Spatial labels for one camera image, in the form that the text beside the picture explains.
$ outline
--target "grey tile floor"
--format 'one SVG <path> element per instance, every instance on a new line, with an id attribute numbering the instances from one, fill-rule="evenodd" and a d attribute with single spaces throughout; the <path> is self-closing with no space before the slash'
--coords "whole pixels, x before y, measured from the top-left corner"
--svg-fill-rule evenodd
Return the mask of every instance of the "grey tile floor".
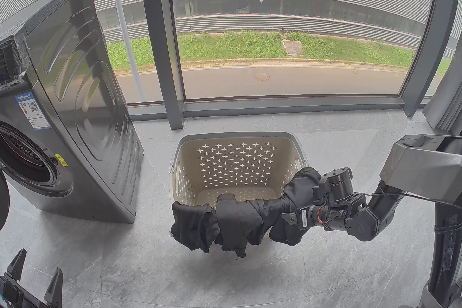
<path id="1" fill-rule="evenodd" d="M 310 230 L 295 247 L 265 238 L 236 260 L 214 245 L 189 251 L 169 236 L 173 223 L 169 165 L 184 135 L 287 131 L 319 172 L 349 166 L 356 191 L 375 190 L 393 142 L 430 133 L 421 112 L 331 112 L 135 123 L 145 148 L 138 215 L 133 225 L 74 220 L 38 211 L 11 189 L 12 209 L 0 231 L 0 269 L 28 250 L 23 285 L 43 297 L 51 275 L 65 276 L 64 307 L 365 307 L 418 304 L 430 273 L 434 208 L 406 198 L 392 224 L 372 242 Z"/>

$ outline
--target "black clothing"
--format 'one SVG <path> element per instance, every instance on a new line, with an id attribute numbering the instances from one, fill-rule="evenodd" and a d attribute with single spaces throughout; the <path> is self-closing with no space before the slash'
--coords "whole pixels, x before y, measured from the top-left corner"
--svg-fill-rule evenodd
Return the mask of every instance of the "black clothing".
<path id="1" fill-rule="evenodd" d="M 284 195 L 279 199 L 236 202 L 233 194 L 222 194 L 217 198 L 216 210 L 208 204 L 189 206 L 174 202 L 171 233 L 191 250 L 200 248 L 208 253 L 215 241 L 223 251 L 232 250 L 240 258 L 245 257 L 247 243 L 259 245 L 270 228 L 271 240 L 294 246 L 308 230 L 289 225 L 282 213 L 312 205 L 313 187 L 320 179 L 315 169 L 303 168 L 284 186 Z"/>

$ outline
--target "grey curtain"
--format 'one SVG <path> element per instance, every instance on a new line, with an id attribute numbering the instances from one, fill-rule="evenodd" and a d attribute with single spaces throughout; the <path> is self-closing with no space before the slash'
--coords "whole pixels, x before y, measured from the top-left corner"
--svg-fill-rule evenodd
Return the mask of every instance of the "grey curtain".
<path id="1" fill-rule="evenodd" d="M 462 36 L 446 74 L 423 113 L 433 128 L 460 135 L 462 132 Z"/>

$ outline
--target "yellow sticker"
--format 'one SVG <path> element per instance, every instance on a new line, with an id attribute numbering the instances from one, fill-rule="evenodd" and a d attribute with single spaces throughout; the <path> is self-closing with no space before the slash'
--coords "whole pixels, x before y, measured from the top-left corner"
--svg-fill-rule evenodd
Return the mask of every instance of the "yellow sticker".
<path id="1" fill-rule="evenodd" d="M 60 161 L 63 167 L 67 167 L 67 163 L 61 155 L 55 154 L 55 157 Z"/>

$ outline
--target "label sticker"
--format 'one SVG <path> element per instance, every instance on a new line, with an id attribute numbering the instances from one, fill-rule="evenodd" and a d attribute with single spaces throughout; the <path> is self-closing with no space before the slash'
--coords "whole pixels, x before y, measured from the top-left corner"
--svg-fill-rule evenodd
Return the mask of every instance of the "label sticker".
<path id="1" fill-rule="evenodd" d="M 34 130 L 46 130 L 51 128 L 47 119 L 38 107 L 32 92 L 16 95 L 15 98 Z"/>
<path id="2" fill-rule="evenodd" d="M 63 167 L 67 167 L 67 163 L 61 155 L 55 154 L 55 157 L 56 159 L 59 160 L 59 162 L 62 164 Z"/>
<path id="3" fill-rule="evenodd" d="M 302 226 L 303 227 L 308 226 L 308 224 L 306 222 L 306 209 L 302 209 Z"/>

